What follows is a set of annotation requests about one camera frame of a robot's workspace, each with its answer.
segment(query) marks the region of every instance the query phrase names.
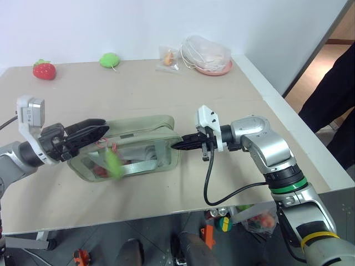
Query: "white plastic bag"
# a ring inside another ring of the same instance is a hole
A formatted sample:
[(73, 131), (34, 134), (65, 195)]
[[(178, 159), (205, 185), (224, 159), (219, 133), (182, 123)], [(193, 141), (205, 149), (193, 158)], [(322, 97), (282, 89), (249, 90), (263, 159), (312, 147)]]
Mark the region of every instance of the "white plastic bag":
[(221, 72), (231, 60), (228, 48), (198, 35), (183, 41), (180, 53), (188, 68), (199, 67), (211, 72)]
[(177, 72), (179, 70), (179, 51), (173, 48), (159, 47), (160, 61), (155, 69), (160, 71)]

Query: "person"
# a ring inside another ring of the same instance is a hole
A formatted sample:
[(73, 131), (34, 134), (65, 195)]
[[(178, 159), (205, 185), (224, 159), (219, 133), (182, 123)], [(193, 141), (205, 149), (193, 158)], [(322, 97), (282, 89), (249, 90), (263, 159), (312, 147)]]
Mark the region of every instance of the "person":
[[(313, 131), (329, 125), (355, 103), (355, 46), (341, 55), (325, 74), (299, 116)], [(346, 170), (355, 163), (355, 111), (345, 119), (327, 148)]]

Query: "floor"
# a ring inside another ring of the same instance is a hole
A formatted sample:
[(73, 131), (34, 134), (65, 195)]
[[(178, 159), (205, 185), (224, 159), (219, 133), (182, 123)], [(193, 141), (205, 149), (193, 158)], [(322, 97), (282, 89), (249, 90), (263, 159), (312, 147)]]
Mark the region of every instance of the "floor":
[[(299, 112), (303, 103), (315, 90), (324, 74), (334, 61), (348, 48), (348, 45), (325, 45), (308, 67), (304, 75), (286, 97), (287, 102)], [(327, 126), (317, 133), (327, 145), (334, 135), (334, 128)], [(355, 179), (355, 167), (347, 170)], [(320, 195), (322, 201), (337, 224), (338, 234), (355, 243), (355, 190), (330, 192)], [(136, 221), (102, 224), (99, 226), (67, 229), (50, 233), (58, 241), (55, 250), (32, 250), (54, 266), (74, 266), (72, 253), (83, 248), (90, 251), (94, 266), (114, 266), (120, 247), (130, 238), (140, 239), (145, 251), (146, 266), (173, 265), (170, 254), (170, 236), (187, 231), (199, 234), (205, 225), (203, 212), (174, 214), (170, 216), (140, 219)], [(35, 237), (34, 234), (19, 237)], [(294, 260), (285, 247), (279, 227), (273, 235), (260, 237), (249, 233), (241, 224), (228, 233), (214, 231), (216, 244), (213, 251), (223, 266), (256, 265), (267, 261), (269, 265), (304, 265)], [(20, 249), (7, 249), (14, 256), (17, 265), (42, 266), (44, 263)]]

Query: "wooden floor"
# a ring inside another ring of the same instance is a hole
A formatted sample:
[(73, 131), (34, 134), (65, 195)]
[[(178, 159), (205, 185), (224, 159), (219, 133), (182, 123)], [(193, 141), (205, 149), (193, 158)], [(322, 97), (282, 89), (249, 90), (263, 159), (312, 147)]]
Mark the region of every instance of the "wooden floor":
[(286, 96), (286, 101), (295, 112), (300, 112), (303, 104), (314, 92), (326, 72), (331, 69), (337, 58), (349, 47), (350, 45), (337, 44), (326, 44), (323, 46), (313, 62)]

